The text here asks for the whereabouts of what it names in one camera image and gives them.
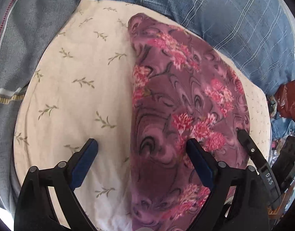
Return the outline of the pink floral garment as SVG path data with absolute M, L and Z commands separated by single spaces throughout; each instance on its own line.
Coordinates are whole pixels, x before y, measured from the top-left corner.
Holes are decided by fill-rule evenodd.
M 245 168 L 237 130 L 250 128 L 243 85 L 206 41 L 145 14 L 129 20 L 136 53 L 130 144 L 132 228 L 186 230 L 210 190 L 187 153 L 194 138 Z

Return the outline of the blue plaid blanket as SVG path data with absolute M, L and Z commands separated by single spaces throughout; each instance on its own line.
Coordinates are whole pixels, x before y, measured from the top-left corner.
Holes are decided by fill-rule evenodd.
M 112 0 L 165 15 L 229 57 L 266 94 L 295 80 L 295 33 L 282 0 Z

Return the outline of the red plastic bag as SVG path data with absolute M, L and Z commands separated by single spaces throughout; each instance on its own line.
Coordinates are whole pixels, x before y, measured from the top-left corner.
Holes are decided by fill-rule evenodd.
M 295 80 L 282 84 L 276 94 L 277 111 L 284 118 L 295 121 Z

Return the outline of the cream leaf-print pillow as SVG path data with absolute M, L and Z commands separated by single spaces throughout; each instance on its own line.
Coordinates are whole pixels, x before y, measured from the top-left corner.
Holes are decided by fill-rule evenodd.
M 75 194 L 98 230 L 132 230 L 130 132 L 135 54 L 129 19 L 138 13 L 186 30 L 145 7 L 82 0 L 44 52 L 16 122 L 15 167 L 28 169 L 68 160 L 89 138 L 99 152 Z

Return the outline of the grey striped towel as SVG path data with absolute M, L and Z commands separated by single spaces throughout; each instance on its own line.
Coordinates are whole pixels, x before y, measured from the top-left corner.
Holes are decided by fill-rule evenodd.
M 0 207 L 14 213 L 20 185 L 13 140 L 18 111 L 43 52 L 79 0 L 0 0 Z

